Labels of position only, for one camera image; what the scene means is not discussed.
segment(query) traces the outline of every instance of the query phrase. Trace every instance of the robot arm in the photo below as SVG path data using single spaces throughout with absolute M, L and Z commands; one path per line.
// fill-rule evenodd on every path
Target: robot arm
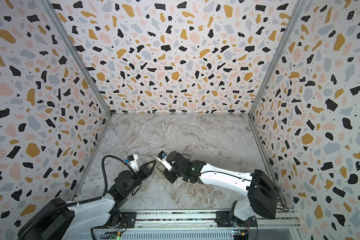
M 212 166 L 206 162 L 193 162 L 173 151 L 168 156 L 161 151 L 154 171 L 174 183 L 178 177 L 189 183 L 212 184 L 244 195 L 246 198 L 235 203 L 233 217 L 242 221 L 258 214 L 274 219 L 280 190 L 261 170 L 253 173 L 233 172 Z
M 244 195 L 246 198 L 235 201 L 230 213 L 231 221 L 239 226 L 255 214 L 275 218 L 279 189 L 263 171 L 233 172 L 203 161 L 191 162 L 176 151 L 168 156 L 162 151 L 157 161 L 140 167 L 137 167 L 136 160 L 137 155 L 133 155 L 127 161 L 122 161 L 130 171 L 120 172 L 114 185 L 106 191 L 107 195 L 104 192 L 103 196 L 79 202 L 64 202 L 60 198 L 51 200 L 20 229 L 19 240 L 65 240 L 90 228 L 119 226 L 119 208 L 127 201 L 129 194 L 136 194 L 142 181 L 152 172 L 170 183 L 182 177 L 191 184 L 217 185 Z

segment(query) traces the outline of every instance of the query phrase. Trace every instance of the black cable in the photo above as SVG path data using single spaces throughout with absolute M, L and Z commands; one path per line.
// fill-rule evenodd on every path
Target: black cable
M 114 235 L 115 233 L 117 233 L 117 232 L 120 230 L 120 228 L 122 227 L 122 225 L 123 225 L 122 220 L 120 220 L 119 223 L 120 223 L 120 227 L 119 227 L 116 231 L 113 231 L 113 232 L 109 233 L 109 236 L 108 236 L 108 237 L 105 237 L 105 238 L 102 238 L 102 239 L 109 239 L 112 235 Z
M 240 178 L 240 177 L 238 177 L 238 176 L 231 175 L 231 174 L 228 174 L 228 173 L 225 173 L 225 172 L 217 172 L 217 171 L 206 171 L 206 172 L 202 172 L 202 173 L 199 174 L 199 177 L 200 177 L 202 174 L 207 173 L 207 172 L 222 173 L 222 174 L 229 175 L 229 176 L 231 176 L 231 177 L 236 177 L 236 178 L 241 179 L 241 180 L 245 180 L 245 181 L 252 182 L 252 183 L 258 185 L 259 187 L 261 187 L 262 189 L 264 189 L 267 193 L 269 193 L 269 194 L 271 195 L 271 197 L 273 197 L 276 201 L 278 201 L 278 202 L 281 204 L 282 207 L 286 208 L 287 211 L 289 211 L 289 208 L 288 208 L 285 204 L 283 204 L 281 201 L 279 201 L 277 198 L 275 198 L 267 189 L 265 189 L 263 186 L 261 186 L 261 185 L 258 184 L 257 182 L 254 182 L 254 181 L 248 180 L 248 179 L 244 179 L 244 178 Z
M 257 224 L 257 218 L 254 217 L 254 219 L 256 220 L 256 237 L 254 238 L 254 240 L 256 240 L 257 236 L 259 235 L 259 225 Z
M 121 232 L 120 232 L 120 234 L 119 234 L 120 236 L 121 236 L 121 234 L 125 233 L 125 231 L 126 231 L 127 228 L 128 228 L 128 221 L 125 220 L 124 218 L 122 218 L 122 219 L 120 220 L 120 222 L 121 222 L 120 228 L 123 226 L 123 220 L 127 223 L 127 226 L 125 227 L 125 230 L 124 230 L 124 231 L 121 231 Z M 105 237 L 105 238 L 103 238 L 103 239 L 109 239 L 112 235 L 114 235 L 115 233 L 119 232 L 119 229 L 118 229 L 117 231 L 113 232 L 113 233 L 110 233 L 110 235 L 109 235 L 108 237 Z
M 189 156 L 188 160 L 191 159 L 191 155 L 184 153 L 181 156 L 183 156 L 183 155 L 188 155 Z
M 86 204 L 86 203 L 93 202 L 93 201 L 100 200 L 100 199 L 102 199 L 102 196 L 94 197 L 94 198 L 91 198 L 91 199 L 81 200 L 81 201 L 78 201 L 78 203 L 79 204 Z
M 95 234 L 93 233 L 93 228 L 91 228 L 91 237 L 92 237 L 93 240 L 96 240 L 96 236 L 95 236 Z
M 131 166 L 129 166 L 125 161 L 121 160 L 120 158 L 113 156 L 113 155 L 106 155 L 102 158 L 101 160 L 101 170 L 103 171 L 103 178 L 104 178 L 104 192 L 102 194 L 102 196 L 104 197 L 107 193 L 108 190 L 108 181 L 107 181 L 107 174 L 106 174 L 106 169 L 104 166 L 104 161 L 106 160 L 107 157 L 112 157 L 114 159 L 119 160 L 120 162 L 122 162 L 125 166 L 127 166 L 129 168 L 129 170 L 132 172 L 132 175 L 135 175 L 135 171 L 131 168 Z
M 18 240 L 23 240 L 24 237 L 27 235 L 27 233 L 33 228 L 35 225 L 37 225 L 41 220 L 43 220 L 45 217 L 51 216 L 55 213 L 57 213 L 59 210 L 66 208 L 66 207 L 72 207 L 74 205 L 77 205 L 78 202 L 70 202 L 68 204 L 63 204 L 57 207 L 54 207 L 51 210 L 48 210 L 47 212 L 43 213 L 40 217 L 38 217 L 36 220 L 34 220 L 32 223 L 30 223 L 19 235 Z

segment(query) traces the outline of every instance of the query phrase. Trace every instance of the gray marble surface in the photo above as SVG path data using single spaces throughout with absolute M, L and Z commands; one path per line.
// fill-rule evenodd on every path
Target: gray marble surface
M 232 171 L 266 171 L 246 115 L 114 115 L 75 200 L 102 194 L 103 156 L 126 159 L 138 154 L 141 165 L 162 150 L 189 154 L 191 161 L 201 160 Z M 127 168 L 111 158 L 106 159 L 105 166 L 109 189 L 113 179 Z M 153 173 L 122 209 L 230 208 L 233 201 L 241 199 L 242 195 L 219 186 L 189 184 L 180 178 L 171 184 Z

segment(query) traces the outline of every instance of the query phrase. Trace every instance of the black robot arm segment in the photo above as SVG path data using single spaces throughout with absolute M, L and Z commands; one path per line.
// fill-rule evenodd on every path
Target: black robot arm segment
M 135 195 L 141 188 L 143 180 L 149 177 L 155 167 L 156 161 L 150 161 L 140 166 L 140 170 L 134 175 L 128 171 L 122 171 L 115 178 L 115 184 L 107 191 L 115 200 L 115 208 L 120 208 L 126 201 L 129 194 Z
M 199 176 L 203 166 L 207 164 L 206 162 L 198 160 L 191 162 L 176 151 L 171 152 L 168 156 L 161 151 L 157 160 L 167 168 L 161 172 L 170 183 L 174 183 L 178 177 L 182 177 L 185 182 L 203 184 Z

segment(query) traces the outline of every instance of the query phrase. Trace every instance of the terrazzo wallpaper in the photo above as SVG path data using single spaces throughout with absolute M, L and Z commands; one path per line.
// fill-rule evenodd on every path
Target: terrazzo wallpaper
M 253 119 L 307 239 L 360 240 L 360 0 L 307 1 Z
M 110 110 L 245 113 L 293 0 L 52 0 Z
M 0 239 L 72 199 L 105 118 L 39 2 L 0 1 Z

